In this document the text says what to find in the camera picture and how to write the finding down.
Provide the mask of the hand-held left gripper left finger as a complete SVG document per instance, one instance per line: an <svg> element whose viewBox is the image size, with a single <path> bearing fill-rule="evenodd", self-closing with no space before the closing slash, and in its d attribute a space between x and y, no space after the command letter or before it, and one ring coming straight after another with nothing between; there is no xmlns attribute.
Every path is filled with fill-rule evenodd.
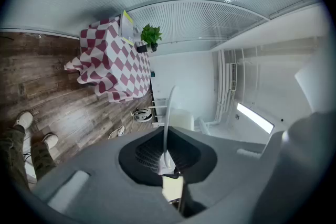
<svg viewBox="0 0 336 224"><path fill-rule="evenodd" d="M42 220L182 220L153 168L163 128L101 141L45 175L31 196Z"/></svg>

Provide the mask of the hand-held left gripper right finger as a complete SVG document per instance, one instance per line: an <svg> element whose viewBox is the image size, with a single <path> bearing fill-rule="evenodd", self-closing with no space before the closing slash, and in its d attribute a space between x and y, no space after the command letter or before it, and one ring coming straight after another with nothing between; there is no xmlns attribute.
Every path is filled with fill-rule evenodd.
<svg viewBox="0 0 336 224"><path fill-rule="evenodd" d="M264 187L258 179L258 157L263 146L170 127L167 151L182 174L182 212L170 209L170 223L253 223L253 213Z"/></svg>

